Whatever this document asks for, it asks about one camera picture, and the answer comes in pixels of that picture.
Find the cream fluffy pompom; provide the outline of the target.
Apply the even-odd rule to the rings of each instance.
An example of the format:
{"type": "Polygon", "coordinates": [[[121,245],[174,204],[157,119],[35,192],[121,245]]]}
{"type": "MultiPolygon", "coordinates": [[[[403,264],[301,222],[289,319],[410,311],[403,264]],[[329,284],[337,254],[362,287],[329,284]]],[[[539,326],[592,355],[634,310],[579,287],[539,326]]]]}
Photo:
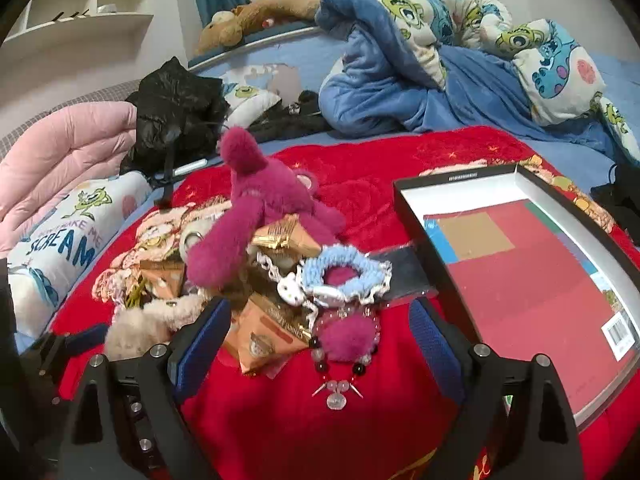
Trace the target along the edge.
{"type": "Polygon", "coordinates": [[[193,324],[208,299],[190,294],[177,299],[154,299],[143,307],[119,311],[108,328],[103,353],[110,361],[135,359],[156,344],[167,344],[174,333],[193,324]]]}

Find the dark card packaging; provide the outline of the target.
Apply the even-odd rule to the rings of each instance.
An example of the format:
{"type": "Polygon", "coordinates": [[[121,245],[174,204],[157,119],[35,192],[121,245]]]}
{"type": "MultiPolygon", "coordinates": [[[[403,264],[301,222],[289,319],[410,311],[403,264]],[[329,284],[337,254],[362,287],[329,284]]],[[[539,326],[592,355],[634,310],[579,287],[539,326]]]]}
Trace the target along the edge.
{"type": "Polygon", "coordinates": [[[390,289],[381,297],[385,307],[416,297],[434,298],[438,289],[427,273],[427,253],[422,244],[410,243],[369,252],[368,257],[378,262],[388,261],[392,266],[390,289]]]}

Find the blue knitted scrunchie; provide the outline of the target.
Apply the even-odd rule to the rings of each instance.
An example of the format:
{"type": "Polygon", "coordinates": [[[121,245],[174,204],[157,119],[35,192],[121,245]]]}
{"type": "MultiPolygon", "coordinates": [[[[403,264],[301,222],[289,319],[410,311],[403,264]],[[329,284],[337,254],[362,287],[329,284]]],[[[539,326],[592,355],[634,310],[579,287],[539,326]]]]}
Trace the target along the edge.
{"type": "Polygon", "coordinates": [[[299,263],[296,281],[319,307],[370,306],[390,290],[393,265],[354,246],[323,246],[320,254],[299,263]]]}

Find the magenta plush bear toy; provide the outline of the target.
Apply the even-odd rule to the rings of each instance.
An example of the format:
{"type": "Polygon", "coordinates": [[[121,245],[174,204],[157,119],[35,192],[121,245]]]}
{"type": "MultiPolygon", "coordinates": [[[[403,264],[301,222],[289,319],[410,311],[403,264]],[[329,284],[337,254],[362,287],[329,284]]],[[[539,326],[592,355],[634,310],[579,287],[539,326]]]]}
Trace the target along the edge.
{"type": "Polygon", "coordinates": [[[231,207],[188,250],[190,282],[223,288],[241,269],[256,230],[288,214],[296,214],[319,245],[337,243],[346,226],[342,213],[315,198],[297,171],[262,154],[248,131],[233,127],[224,133],[220,154],[231,170],[231,207]]]}

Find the red patterned blanket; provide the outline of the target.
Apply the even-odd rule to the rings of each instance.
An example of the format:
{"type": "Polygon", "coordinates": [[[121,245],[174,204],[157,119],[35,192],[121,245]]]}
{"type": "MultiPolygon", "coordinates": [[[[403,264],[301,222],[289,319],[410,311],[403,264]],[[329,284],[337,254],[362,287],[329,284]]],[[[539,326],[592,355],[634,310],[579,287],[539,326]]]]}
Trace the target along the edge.
{"type": "MultiPolygon", "coordinates": [[[[364,252],[408,243],[393,185],[425,170],[483,159],[524,162],[567,178],[568,197],[589,200],[610,161],[581,145],[522,142],[488,127],[384,136],[362,143],[297,145],[280,151],[311,172],[323,203],[345,216],[344,240],[364,252]]],[[[444,397],[410,333],[407,301],[381,314],[382,340],[339,411],[326,406],[322,376],[299,351],[274,376],[244,375],[228,353],[182,404],[186,424],[225,479],[410,479],[423,468],[457,408],[444,397]]]]}

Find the black shallow cardboard box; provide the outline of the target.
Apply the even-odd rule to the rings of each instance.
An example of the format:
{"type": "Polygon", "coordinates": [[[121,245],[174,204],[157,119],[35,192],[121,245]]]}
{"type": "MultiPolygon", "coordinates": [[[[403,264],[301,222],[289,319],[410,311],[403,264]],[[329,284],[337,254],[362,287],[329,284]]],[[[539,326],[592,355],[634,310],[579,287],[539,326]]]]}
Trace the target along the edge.
{"type": "Polygon", "coordinates": [[[548,356],[585,428],[638,368],[639,271],[569,190],[518,164],[394,184],[448,313],[500,356],[548,356]]]}

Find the white Scream print pillow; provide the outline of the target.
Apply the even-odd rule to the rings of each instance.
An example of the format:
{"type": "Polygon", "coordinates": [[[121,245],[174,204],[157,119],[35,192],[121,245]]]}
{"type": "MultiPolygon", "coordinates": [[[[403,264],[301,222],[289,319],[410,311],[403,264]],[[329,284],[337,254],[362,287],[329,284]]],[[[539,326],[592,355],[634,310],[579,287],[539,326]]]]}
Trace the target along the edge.
{"type": "Polygon", "coordinates": [[[73,188],[9,252],[17,333],[37,338],[74,284],[151,193],[137,171],[73,188]]]}

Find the black clothing pile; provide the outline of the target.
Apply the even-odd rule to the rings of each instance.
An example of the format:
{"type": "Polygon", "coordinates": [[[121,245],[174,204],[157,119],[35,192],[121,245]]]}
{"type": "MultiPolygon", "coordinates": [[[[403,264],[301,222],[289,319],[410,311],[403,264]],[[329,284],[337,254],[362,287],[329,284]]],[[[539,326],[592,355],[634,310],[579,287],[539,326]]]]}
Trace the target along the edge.
{"type": "Polygon", "coordinates": [[[631,238],[640,243],[640,171],[631,164],[615,164],[608,172],[608,183],[591,189],[592,198],[631,238]]]}

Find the pink quilted duvet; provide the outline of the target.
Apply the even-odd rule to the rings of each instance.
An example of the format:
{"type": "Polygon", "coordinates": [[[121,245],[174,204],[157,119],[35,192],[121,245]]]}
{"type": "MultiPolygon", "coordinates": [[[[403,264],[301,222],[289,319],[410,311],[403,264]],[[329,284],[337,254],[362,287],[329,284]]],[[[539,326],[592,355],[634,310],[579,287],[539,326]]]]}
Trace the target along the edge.
{"type": "Polygon", "coordinates": [[[30,126],[1,161],[1,255],[78,184],[116,176],[136,127],[129,102],[74,104],[30,126]]]}

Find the black plastic bag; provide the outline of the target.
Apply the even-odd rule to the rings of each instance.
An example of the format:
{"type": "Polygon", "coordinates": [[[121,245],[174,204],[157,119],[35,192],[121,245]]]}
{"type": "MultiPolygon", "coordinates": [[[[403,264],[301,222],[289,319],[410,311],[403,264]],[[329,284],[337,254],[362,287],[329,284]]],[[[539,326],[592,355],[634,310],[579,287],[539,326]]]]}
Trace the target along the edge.
{"type": "Polygon", "coordinates": [[[177,167],[214,154],[229,104],[219,78],[196,76],[171,58],[140,80],[127,101],[137,110],[136,142],[120,172],[153,177],[168,154],[177,167]]]}

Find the small monster print pillow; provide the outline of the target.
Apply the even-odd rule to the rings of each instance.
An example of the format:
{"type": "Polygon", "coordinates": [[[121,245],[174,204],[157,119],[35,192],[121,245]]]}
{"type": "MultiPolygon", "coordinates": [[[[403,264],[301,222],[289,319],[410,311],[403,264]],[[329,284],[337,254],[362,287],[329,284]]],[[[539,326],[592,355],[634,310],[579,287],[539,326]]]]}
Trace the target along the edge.
{"type": "Polygon", "coordinates": [[[222,93],[229,105],[224,124],[247,129],[270,108],[281,103],[278,92],[268,89],[277,75],[277,64],[245,65],[227,70],[220,76],[222,93]]]}

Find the blue monster print comforter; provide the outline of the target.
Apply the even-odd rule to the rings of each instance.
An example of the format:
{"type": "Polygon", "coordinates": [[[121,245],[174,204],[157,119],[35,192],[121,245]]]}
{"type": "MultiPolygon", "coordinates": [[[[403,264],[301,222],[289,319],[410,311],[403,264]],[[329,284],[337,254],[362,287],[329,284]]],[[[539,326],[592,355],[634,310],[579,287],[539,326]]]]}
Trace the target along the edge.
{"type": "Polygon", "coordinates": [[[345,136],[491,126],[639,160],[593,58],[555,21],[514,24],[499,0],[320,0],[314,19],[345,47],[319,92],[345,136]]]}

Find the brown plush teddy bear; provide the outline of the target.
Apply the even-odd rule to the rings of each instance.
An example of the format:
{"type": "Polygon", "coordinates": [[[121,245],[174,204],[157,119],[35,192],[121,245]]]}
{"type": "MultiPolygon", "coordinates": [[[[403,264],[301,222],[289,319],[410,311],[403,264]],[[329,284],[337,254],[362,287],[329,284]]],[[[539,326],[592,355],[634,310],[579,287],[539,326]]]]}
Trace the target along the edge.
{"type": "Polygon", "coordinates": [[[312,22],[320,0],[255,0],[231,11],[219,11],[204,26],[194,53],[238,46],[245,36],[272,25],[312,22]]]}

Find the white cat charm keychain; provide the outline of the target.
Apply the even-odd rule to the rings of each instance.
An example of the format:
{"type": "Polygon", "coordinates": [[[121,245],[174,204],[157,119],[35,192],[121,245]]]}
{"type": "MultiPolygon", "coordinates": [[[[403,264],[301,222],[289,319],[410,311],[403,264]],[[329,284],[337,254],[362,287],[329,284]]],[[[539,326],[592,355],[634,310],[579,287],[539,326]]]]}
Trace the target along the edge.
{"type": "Polygon", "coordinates": [[[308,299],[293,272],[278,281],[277,292],[280,298],[289,306],[304,308],[308,311],[305,315],[308,330],[313,330],[319,315],[319,309],[308,299]]]}

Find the white wall shelf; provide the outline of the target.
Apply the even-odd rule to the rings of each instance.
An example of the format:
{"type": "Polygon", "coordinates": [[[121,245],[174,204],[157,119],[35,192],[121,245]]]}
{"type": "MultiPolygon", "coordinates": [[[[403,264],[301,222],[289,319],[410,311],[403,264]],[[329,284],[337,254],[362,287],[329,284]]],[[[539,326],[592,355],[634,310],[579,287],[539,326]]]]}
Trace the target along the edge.
{"type": "Polygon", "coordinates": [[[59,46],[131,38],[152,19],[152,13],[142,10],[142,0],[29,0],[3,41],[1,66],[11,67],[59,46]]]}

